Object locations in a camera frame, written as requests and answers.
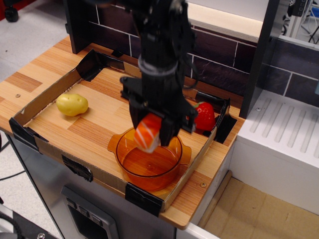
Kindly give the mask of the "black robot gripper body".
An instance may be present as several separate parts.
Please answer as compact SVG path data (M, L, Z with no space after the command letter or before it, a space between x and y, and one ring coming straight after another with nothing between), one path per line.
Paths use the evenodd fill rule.
M158 117L172 118L180 129L187 132L195 131L197 111L183 95L184 66L177 61L167 68L156 67L139 60L140 78L122 77L122 97L129 104L146 104L149 113Z

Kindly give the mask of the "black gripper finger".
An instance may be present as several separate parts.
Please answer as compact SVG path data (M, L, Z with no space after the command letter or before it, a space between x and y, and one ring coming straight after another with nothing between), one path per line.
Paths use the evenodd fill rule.
M168 146L171 139L178 135L179 129L179 124L175 120L172 118L164 118L161 122L159 132L161 146Z
M133 127L136 129L140 121L149 113L148 106L144 103L137 105L130 104L129 110Z

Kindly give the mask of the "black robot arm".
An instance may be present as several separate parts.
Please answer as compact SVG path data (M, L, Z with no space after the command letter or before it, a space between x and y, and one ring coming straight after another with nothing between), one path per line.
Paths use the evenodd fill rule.
M132 12L141 40L142 76L120 79L122 97L129 100L134 127L149 113L160 117L160 144L167 146L180 129L192 133L197 117L182 92L185 67L194 67L187 55L195 45L188 4L184 0L121 0L119 4Z

